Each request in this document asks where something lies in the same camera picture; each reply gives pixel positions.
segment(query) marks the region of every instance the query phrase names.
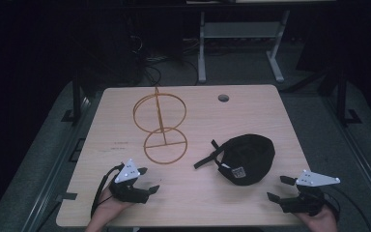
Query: circular metal hoop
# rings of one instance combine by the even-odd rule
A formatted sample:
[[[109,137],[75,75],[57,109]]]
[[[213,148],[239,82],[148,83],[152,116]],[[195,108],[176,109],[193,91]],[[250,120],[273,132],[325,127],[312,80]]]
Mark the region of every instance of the circular metal hoop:
[[[183,116],[183,118],[182,118],[182,120],[180,121],[180,123],[178,123],[176,126],[174,126],[174,127],[167,127],[167,128],[164,128],[164,127],[161,127],[161,128],[164,128],[164,130],[161,130],[161,129],[157,129],[157,130],[146,130],[146,129],[144,129],[144,128],[142,128],[139,124],[138,124],[138,122],[137,122],[137,120],[136,120],[136,117],[135,117],[135,115],[136,115],[136,112],[137,112],[137,109],[140,107],[140,105],[142,104],[142,103],[144,103],[145,101],[147,101],[147,100],[149,100],[149,99],[152,99],[152,98],[156,98],[156,101],[157,101],[157,111],[158,112],[160,112],[160,108],[159,108],[159,105],[158,105],[158,96],[167,96],[167,97],[171,97],[171,98],[175,98],[175,99],[177,99],[178,101],[180,101],[181,103],[182,103],[182,105],[184,106],[184,108],[185,108],[185,114],[184,114],[184,116]],[[145,131],[145,132],[148,132],[148,133],[163,133],[163,132],[169,132],[169,131],[171,131],[171,130],[173,130],[173,129],[176,129],[184,120],[185,120],[185,118],[186,118],[186,104],[185,104],[185,102],[183,101],[183,100],[181,100],[179,97],[177,97],[177,96],[175,96],[175,95],[172,95],[172,94],[164,94],[164,93],[159,93],[158,92],[158,90],[156,90],[156,92],[154,93],[154,94],[152,94],[152,95],[148,95],[148,96],[146,96],[146,97],[144,97],[144,98],[142,98],[141,100],[139,100],[136,104],[135,104],[135,106],[134,106],[134,108],[133,108],[133,119],[134,119],[134,123],[135,123],[135,125],[138,127],[138,128],[140,128],[141,130],[143,130],[143,131]]]
[[[149,135],[146,137],[146,140],[144,141],[144,153],[146,154],[147,158],[155,163],[158,163],[158,164],[170,164],[170,163],[173,163],[173,162],[176,162],[178,161],[179,159],[181,159],[184,154],[186,153],[186,149],[187,149],[187,146],[188,146],[188,142],[186,140],[186,136],[179,130],[175,129],[175,128],[164,128],[164,130],[168,129],[168,131],[177,131],[183,138],[184,138],[184,141],[182,142],[175,142],[175,143],[167,143],[165,142],[164,144],[160,144],[160,145],[154,145],[154,146],[147,146],[147,141],[149,140],[149,138],[153,135],[153,134],[156,134],[156,133],[159,133],[157,132],[158,130],[160,129],[157,129],[157,130],[154,130],[152,132],[149,133]],[[173,159],[173,160],[170,160],[170,161],[158,161],[158,160],[155,160],[153,159],[148,153],[147,153],[147,149],[149,148],[155,148],[155,147],[163,147],[163,146],[171,146],[171,145],[177,145],[177,144],[185,144],[185,149],[183,150],[182,154]]]

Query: hand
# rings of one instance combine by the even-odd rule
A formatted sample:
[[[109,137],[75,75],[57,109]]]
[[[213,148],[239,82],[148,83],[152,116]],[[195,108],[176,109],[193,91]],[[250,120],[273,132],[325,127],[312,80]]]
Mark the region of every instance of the hand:
[[[338,231],[335,216],[327,205],[324,205],[321,212],[314,217],[309,216],[307,213],[295,213],[294,215],[302,220],[312,232]]]
[[[124,209],[133,205],[133,203],[122,202],[114,198],[108,186],[101,192],[99,203],[86,227],[86,232],[100,232],[104,225],[116,218]]]

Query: black cap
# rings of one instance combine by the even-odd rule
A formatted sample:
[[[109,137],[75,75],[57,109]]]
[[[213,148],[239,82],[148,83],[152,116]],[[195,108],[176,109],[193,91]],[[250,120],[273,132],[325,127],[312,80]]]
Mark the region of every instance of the black cap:
[[[245,134],[231,138],[220,147],[213,140],[215,151],[194,164],[201,165],[214,160],[218,171],[237,186],[249,186],[261,181],[272,166],[275,150],[272,141],[262,135]],[[216,157],[224,152],[222,161]]]

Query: hat strap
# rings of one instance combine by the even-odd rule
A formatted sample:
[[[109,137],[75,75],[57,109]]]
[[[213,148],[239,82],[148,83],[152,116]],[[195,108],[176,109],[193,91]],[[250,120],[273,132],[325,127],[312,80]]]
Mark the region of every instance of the hat strap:
[[[215,147],[215,151],[213,151],[208,157],[201,159],[200,161],[196,162],[194,164],[194,168],[197,169],[200,166],[206,164],[207,162],[214,160],[217,165],[219,164],[219,161],[216,159],[216,157],[224,151],[223,145],[218,147],[218,144],[216,144],[215,140],[212,141],[213,146]]]

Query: light wood tabletop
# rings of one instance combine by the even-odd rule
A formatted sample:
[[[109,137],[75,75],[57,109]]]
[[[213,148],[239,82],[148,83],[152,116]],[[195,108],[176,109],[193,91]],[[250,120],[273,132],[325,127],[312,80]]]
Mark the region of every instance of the light wood tabletop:
[[[148,133],[134,121],[133,108],[143,97],[155,93],[153,87],[112,88],[104,91],[98,111],[87,135],[77,166],[71,177],[69,193],[75,200],[64,200],[57,223],[65,227],[84,227],[101,178],[113,166],[133,159],[148,172],[135,183],[139,189],[160,185],[146,204],[125,210],[113,226],[254,226],[301,223],[267,198],[267,191],[281,197],[298,195],[295,187],[279,181],[279,176],[298,177],[309,169],[298,138],[281,98],[272,85],[227,85],[159,87],[161,121],[175,127],[165,136],[169,141],[187,140],[185,154],[171,164],[157,164],[147,158],[144,142]],[[226,95],[223,102],[218,96]],[[139,126],[158,129],[155,98],[144,101],[135,112]],[[255,133],[272,140],[275,156],[264,179],[247,187],[235,186],[211,161],[197,170],[193,164],[208,156],[214,147],[232,137]],[[153,134],[148,143],[161,142]],[[184,143],[158,147],[149,154],[156,160],[170,161],[180,156]]]

